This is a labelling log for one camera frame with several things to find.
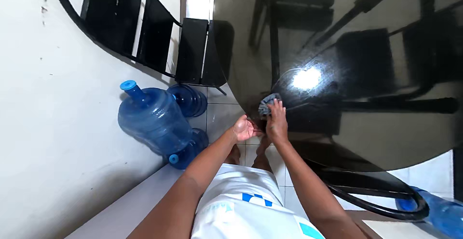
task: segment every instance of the water jug cap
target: water jug cap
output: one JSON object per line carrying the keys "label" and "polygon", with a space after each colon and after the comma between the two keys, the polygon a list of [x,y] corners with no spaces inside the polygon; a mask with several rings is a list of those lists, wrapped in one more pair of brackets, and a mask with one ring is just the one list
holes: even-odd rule
{"label": "water jug cap", "polygon": [[133,80],[127,80],[120,84],[120,88],[124,91],[130,90],[136,86],[136,82]]}
{"label": "water jug cap", "polygon": [[169,156],[169,162],[172,164],[175,164],[178,162],[178,155],[177,154],[172,154]]}

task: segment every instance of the cleaning cloth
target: cleaning cloth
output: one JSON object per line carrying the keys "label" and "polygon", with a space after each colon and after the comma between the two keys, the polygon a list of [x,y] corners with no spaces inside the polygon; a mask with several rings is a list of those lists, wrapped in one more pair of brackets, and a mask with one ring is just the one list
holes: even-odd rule
{"label": "cleaning cloth", "polygon": [[267,106],[268,104],[273,105],[273,99],[281,100],[281,96],[278,93],[271,94],[265,97],[259,104],[258,112],[261,116],[271,115],[272,112],[270,108]]}

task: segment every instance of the glass table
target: glass table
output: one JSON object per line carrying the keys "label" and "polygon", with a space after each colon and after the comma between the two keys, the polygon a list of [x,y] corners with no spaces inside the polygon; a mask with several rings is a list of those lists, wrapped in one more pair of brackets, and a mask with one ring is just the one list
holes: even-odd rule
{"label": "glass table", "polygon": [[384,171],[463,140],[462,4],[215,0],[212,23],[219,57],[231,57],[221,64],[230,89],[262,129],[259,102],[278,93],[304,159]]}

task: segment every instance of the blue water jug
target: blue water jug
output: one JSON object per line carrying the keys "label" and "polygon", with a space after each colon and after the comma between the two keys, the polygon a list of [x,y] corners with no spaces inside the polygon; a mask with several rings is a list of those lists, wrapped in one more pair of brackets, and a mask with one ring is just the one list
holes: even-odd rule
{"label": "blue water jug", "polygon": [[193,137],[190,143],[180,152],[169,156],[169,164],[178,169],[184,170],[193,159],[203,151],[209,144],[207,134],[201,129],[193,129]]}
{"label": "blue water jug", "polygon": [[176,97],[177,104],[184,117],[197,117],[207,109],[206,96],[186,84],[174,84],[167,89]]}
{"label": "blue water jug", "polygon": [[185,148],[193,130],[172,94],[159,88],[140,89],[128,80],[120,85],[129,97],[119,106],[119,126],[159,155]]}
{"label": "blue water jug", "polygon": [[[440,198],[426,190],[412,187],[429,205],[429,216],[425,221],[437,230],[454,239],[463,238],[463,206],[459,203]],[[412,211],[416,208],[414,200],[396,199],[397,209]]]}

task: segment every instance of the person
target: person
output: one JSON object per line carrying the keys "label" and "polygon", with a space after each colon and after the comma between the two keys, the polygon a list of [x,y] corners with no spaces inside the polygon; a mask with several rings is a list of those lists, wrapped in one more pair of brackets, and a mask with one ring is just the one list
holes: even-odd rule
{"label": "person", "polygon": [[[286,108],[269,105],[266,135],[254,165],[239,166],[238,141],[260,134],[243,115],[186,168],[130,239],[365,239],[327,186],[292,147]],[[286,164],[310,221],[284,208],[265,156],[272,143]]]}

